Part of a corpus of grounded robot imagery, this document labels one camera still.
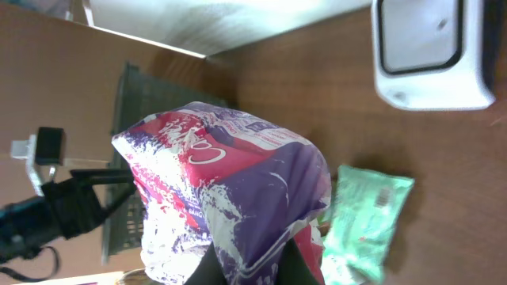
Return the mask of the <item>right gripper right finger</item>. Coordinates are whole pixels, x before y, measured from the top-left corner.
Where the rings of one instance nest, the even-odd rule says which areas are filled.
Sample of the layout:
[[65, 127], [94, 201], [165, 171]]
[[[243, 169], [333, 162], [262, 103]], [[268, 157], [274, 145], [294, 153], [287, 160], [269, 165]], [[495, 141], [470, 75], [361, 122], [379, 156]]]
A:
[[318, 285], [293, 239], [283, 249], [275, 284]]

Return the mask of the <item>red purple pad package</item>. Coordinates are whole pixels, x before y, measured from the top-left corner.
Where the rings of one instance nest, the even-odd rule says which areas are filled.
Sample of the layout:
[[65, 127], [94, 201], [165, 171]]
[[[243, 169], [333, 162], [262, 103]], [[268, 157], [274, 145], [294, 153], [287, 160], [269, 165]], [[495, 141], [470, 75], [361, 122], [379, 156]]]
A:
[[213, 244], [229, 284], [273, 284], [293, 239], [323, 283], [317, 218], [331, 179], [303, 136], [195, 101], [146, 117], [112, 144], [146, 208], [141, 258], [152, 280], [185, 283]]

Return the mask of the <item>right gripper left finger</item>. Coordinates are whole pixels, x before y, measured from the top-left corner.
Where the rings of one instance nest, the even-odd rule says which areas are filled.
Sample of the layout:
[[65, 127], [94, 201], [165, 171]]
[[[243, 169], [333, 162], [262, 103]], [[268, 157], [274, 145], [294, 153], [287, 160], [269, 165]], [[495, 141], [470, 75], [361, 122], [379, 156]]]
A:
[[209, 245], [199, 265], [187, 279], [185, 285], [226, 285], [226, 279], [213, 244]]

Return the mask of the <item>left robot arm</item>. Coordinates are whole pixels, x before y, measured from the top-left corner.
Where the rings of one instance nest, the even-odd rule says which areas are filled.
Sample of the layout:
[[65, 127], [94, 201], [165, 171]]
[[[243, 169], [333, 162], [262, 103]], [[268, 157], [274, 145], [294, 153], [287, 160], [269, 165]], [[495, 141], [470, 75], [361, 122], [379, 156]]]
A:
[[[39, 127], [29, 140], [13, 143], [15, 150], [26, 148], [26, 170], [37, 193], [1, 209], [1, 273], [16, 281], [38, 283], [56, 276], [61, 259], [49, 244], [102, 226], [135, 193], [129, 169], [72, 169], [69, 179], [55, 182], [55, 172], [64, 160], [65, 138], [62, 128]], [[93, 187], [108, 184], [128, 184], [129, 189], [102, 207]], [[47, 277], [28, 277], [5, 266], [17, 258], [33, 260], [46, 249], [54, 262]]]

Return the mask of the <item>mint green wipes packet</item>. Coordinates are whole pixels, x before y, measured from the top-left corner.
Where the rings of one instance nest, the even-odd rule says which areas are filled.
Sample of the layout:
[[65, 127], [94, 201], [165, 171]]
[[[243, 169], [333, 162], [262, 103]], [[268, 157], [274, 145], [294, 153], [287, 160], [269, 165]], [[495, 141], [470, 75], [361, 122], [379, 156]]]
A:
[[324, 238], [326, 284], [381, 284], [397, 220], [415, 179], [341, 165]]

